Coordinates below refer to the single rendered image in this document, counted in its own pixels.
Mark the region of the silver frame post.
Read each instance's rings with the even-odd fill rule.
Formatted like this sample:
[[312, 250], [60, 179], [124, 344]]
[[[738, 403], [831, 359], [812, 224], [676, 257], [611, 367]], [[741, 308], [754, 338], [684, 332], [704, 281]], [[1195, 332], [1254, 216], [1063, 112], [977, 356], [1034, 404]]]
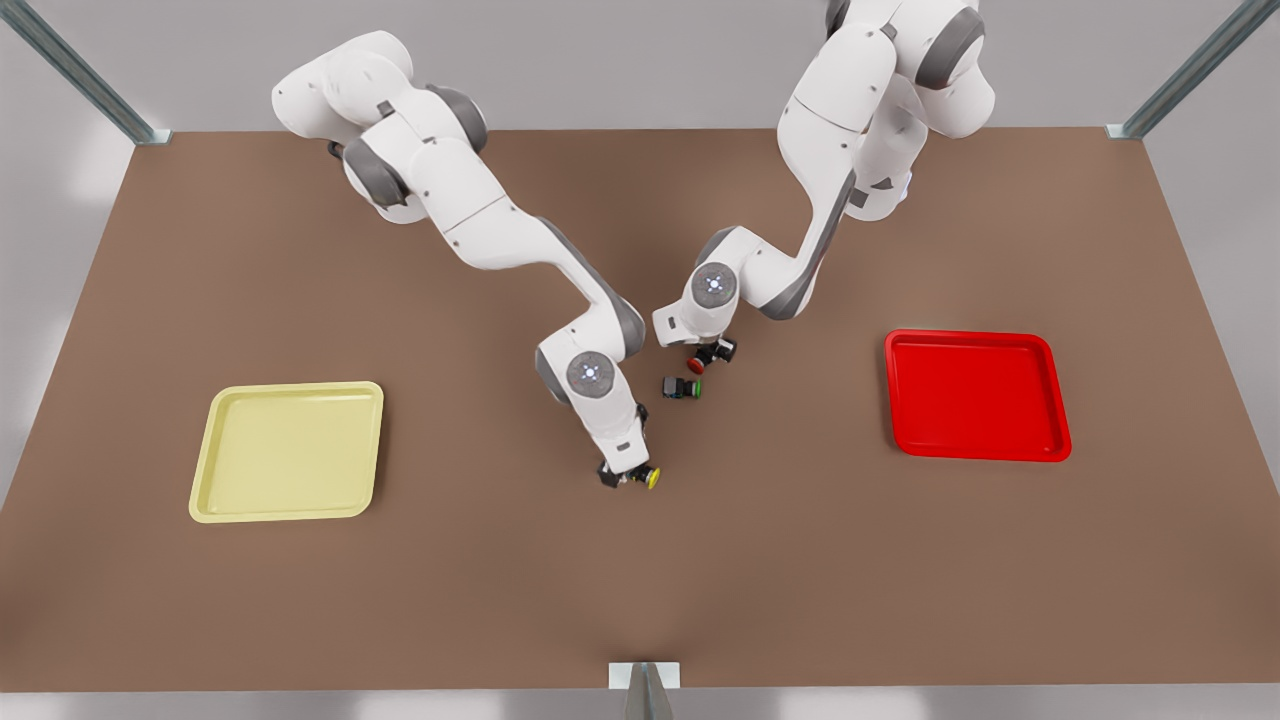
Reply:
[[1106, 136], [1110, 140], [1146, 138], [1276, 12], [1280, 12], [1280, 0], [1242, 0], [1124, 122], [1106, 124]]
[[623, 720], [675, 720], [668, 689], [680, 687], [678, 662], [608, 664], [608, 688], [626, 691]]
[[0, 20], [136, 146], [164, 146], [172, 132], [152, 127], [28, 3], [0, 0]]

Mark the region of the pale yellow square tray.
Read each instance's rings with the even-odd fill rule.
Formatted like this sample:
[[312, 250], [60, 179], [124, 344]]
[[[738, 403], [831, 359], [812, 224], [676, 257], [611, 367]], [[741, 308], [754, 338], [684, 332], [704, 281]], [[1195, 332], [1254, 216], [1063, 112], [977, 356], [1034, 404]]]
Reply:
[[233, 386], [189, 492], [202, 524], [355, 518], [372, 502], [385, 396], [370, 380]]

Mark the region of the red square tray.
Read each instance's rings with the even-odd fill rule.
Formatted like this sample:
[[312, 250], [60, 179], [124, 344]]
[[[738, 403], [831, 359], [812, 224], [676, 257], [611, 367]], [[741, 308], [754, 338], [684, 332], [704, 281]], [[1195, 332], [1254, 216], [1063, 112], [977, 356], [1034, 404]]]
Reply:
[[1073, 451], [1053, 355], [1037, 334], [891, 331], [893, 441], [918, 457], [1061, 462]]

